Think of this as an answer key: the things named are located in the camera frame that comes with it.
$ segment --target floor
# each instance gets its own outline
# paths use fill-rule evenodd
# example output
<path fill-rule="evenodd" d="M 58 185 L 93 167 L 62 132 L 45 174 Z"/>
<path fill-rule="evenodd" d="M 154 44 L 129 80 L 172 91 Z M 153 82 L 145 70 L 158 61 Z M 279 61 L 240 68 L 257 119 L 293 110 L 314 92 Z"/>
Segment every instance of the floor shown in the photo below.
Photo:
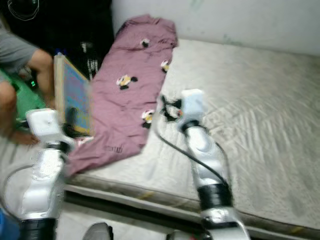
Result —
<path fill-rule="evenodd" d="M 57 229 L 57 240 L 81 240 L 94 223 L 112 226 L 115 240 L 165 240 L 173 230 L 164 226 L 65 203 Z"/>

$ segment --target pink blanket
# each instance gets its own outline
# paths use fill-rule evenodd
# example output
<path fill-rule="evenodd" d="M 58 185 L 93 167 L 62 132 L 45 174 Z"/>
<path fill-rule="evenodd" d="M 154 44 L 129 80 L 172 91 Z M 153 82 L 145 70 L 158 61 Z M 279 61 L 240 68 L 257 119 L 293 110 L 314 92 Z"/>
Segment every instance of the pink blanket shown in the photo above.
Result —
<path fill-rule="evenodd" d="M 141 152 L 176 45 L 172 21 L 143 15 L 122 26 L 92 80 L 95 136 L 69 155 L 70 175 Z"/>

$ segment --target mattress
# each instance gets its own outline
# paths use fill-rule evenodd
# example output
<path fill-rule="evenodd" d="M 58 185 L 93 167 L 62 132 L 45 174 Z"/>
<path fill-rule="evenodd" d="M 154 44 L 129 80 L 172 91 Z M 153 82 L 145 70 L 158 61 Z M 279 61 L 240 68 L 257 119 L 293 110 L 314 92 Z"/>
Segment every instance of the mattress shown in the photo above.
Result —
<path fill-rule="evenodd" d="M 174 99 L 195 88 L 205 93 L 203 124 L 227 154 L 245 225 L 320 239 L 320 58 L 180 39 L 161 92 Z M 160 119 L 159 128 L 186 149 L 174 123 Z M 189 160 L 153 131 L 140 155 L 78 174 L 66 189 L 199 220 Z"/>

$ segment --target white wall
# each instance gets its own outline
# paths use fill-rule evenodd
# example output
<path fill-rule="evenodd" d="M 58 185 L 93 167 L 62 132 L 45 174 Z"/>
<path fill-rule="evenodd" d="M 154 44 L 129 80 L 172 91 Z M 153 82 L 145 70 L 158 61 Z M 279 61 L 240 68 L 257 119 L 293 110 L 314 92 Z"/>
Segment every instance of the white wall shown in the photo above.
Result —
<path fill-rule="evenodd" d="M 113 0 L 117 31 L 133 16 L 173 20 L 178 37 L 320 55 L 320 0 Z"/>

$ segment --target person's arm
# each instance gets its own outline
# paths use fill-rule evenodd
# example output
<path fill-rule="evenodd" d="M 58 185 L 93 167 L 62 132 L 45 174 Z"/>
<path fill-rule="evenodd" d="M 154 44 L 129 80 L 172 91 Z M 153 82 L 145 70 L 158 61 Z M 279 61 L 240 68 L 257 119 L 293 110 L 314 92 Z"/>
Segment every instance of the person's arm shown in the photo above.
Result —
<path fill-rule="evenodd" d="M 6 29 L 9 32 L 11 31 L 8 22 L 6 21 L 5 17 L 1 13 L 0 13 L 0 26 L 3 26 L 4 29 Z"/>

